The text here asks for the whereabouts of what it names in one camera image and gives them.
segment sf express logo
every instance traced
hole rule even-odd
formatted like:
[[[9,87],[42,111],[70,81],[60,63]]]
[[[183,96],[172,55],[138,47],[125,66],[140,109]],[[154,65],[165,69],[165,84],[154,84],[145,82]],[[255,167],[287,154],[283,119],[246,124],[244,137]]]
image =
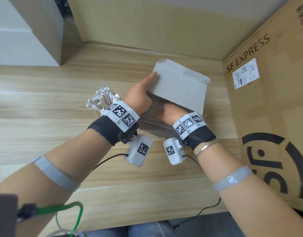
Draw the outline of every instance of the sf express logo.
[[[256,140],[268,141],[268,142],[272,142],[276,145],[280,145],[285,140],[285,138],[283,138],[279,135],[271,134],[271,133],[257,132],[257,133],[251,133],[251,134],[248,134],[248,135],[245,135],[244,137],[242,137],[242,144],[249,145],[249,143],[251,141],[256,141]],[[288,142],[288,144],[286,146],[282,146],[282,147],[284,148],[284,150],[287,152],[287,154],[291,157],[291,159],[295,163],[295,166],[296,166],[298,174],[299,174],[300,182],[301,182],[298,198],[303,199],[303,156],[291,142]],[[257,151],[257,154],[260,157],[265,156],[265,152],[262,149],[259,149]],[[247,155],[248,155],[250,163],[253,166],[263,166],[263,167],[270,167],[270,168],[274,168],[274,169],[283,169],[282,162],[253,158],[252,146],[247,146]],[[283,176],[281,176],[280,174],[278,174],[275,171],[269,171],[264,175],[263,181],[267,184],[270,184],[270,181],[272,179],[276,179],[280,183],[280,192],[281,193],[288,194],[288,186],[287,186],[286,181],[283,178]]]

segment person's leg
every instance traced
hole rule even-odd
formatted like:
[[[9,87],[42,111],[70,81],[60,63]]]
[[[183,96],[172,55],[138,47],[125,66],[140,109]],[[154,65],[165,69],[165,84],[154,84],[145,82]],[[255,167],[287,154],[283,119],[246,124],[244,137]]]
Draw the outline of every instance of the person's leg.
[[[122,226],[82,232],[80,237],[128,237],[127,232],[128,226]]]
[[[130,225],[128,237],[177,237],[168,220]]]

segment black dot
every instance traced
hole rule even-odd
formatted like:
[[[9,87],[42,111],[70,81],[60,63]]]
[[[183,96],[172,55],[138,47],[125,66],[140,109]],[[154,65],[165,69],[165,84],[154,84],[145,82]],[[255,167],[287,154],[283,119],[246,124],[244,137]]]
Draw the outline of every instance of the black dot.
[[[261,157],[264,157],[265,156],[265,153],[263,150],[258,150],[258,155],[261,156]]]

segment green cable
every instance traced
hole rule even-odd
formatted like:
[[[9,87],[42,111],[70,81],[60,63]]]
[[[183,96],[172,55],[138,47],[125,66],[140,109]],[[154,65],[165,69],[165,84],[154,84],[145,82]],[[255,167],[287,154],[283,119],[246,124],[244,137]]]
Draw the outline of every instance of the green cable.
[[[47,207],[39,208],[38,212],[37,212],[37,215],[47,215],[47,214],[58,212],[58,211],[65,211],[65,210],[70,209],[70,208],[75,207],[75,206],[80,207],[77,222],[76,222],[75,227],[73,229],[73,231],[76,231],[76,229],[79,225],[80,219],[81,219],[82,212],[84,210],[83,204],[79,201],[75,201],[75,202],[72,202],[70,204],[65,204],[65,205],[54,205],[54,206],[47,206]]]

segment barcode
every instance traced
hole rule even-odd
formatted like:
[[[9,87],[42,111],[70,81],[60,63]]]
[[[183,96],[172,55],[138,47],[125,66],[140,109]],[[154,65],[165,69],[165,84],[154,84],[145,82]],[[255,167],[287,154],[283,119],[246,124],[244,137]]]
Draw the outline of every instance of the barcode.
[[[237,72],[237,82],[238,82],[238,85],[240,85],[241,86],[241,83],[240,83],[240,79],[239,79],[239,72]]]
[[[245,73],[246,71],[247,71],[247,67],[246,66],[244,66],[244,67],[241,68],[241,72],[242,73]]]

